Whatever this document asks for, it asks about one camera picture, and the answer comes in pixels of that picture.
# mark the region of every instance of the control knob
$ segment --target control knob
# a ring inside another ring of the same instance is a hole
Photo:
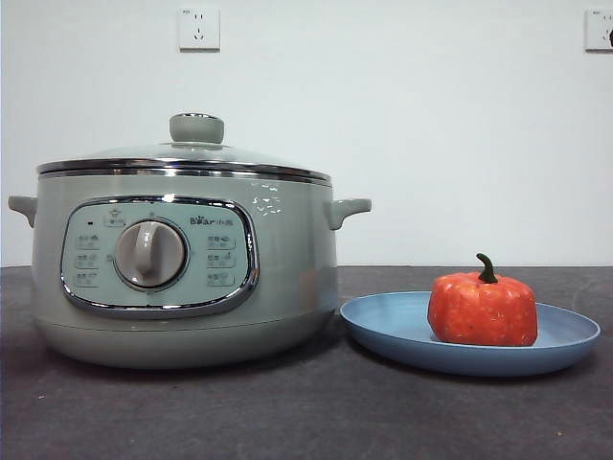
[[[157,288],[173,281],[185,265],[186,245],[179,232],[159,220],[126,228],[115,245],[115,266],[137,288]]]

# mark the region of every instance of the wall outlet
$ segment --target wall outlet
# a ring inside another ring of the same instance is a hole
[[[585,12],[585,51],[613,51],[613,10]]]
[[[219,10],[215,8],[179,11],[179,50],[219,50]]]

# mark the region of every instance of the blue plate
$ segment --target blue plate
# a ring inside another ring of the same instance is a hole
[[[412,366],[465,376],[545,374],[585,357],[601,333],[585,316],[536,304],[538,338],[530,347],[445,343],[427,320],[430,292],[390,292],[358,297],[341,316],[352,337],[373,352]]]

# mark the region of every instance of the button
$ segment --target button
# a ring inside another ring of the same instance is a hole
[[[237,259],[229,251],[225,254],[215,252],[207,256],[207,268],[232,268],[236,263]]]
[[[237,247],[237,240],[227,235],[212,235],[207,239],[209,249],[234,249]]]
[[[217,273],[209,273],[207,278],[208,278],[207,286],[210,286],[210,287],[233,286],[234,285],[234,275],[226,271],[220,271]]]
[[[77,249],[100,249],[100,238],[98,235],[79,235],[77,237]]]
[[[125,227],[125,219],[113,216],[104,216],[105,227]]]
[[[96,269],[99,268],[98,254],[77,254],[75,268]]]
[[[125,218],[119,209],[113,209],[102,219],[105,227],[125,227]]]
[[[74,282],[77,288],[97,288],[98,273],[77,273]]]

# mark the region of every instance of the glass lid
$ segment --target glass lid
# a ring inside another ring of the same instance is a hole
[[[45,163],[37,168],[37,172],[77,175],[79,171],[99,171],[100,174],[129,173],[128,170],[218,171],[296,176],[330,182],[330,177],[321,172],[269,155],[221,145],[223,133],[224,124],[217,117],[181,113],[170,118],[172,142],[110,149],[73,160]]]

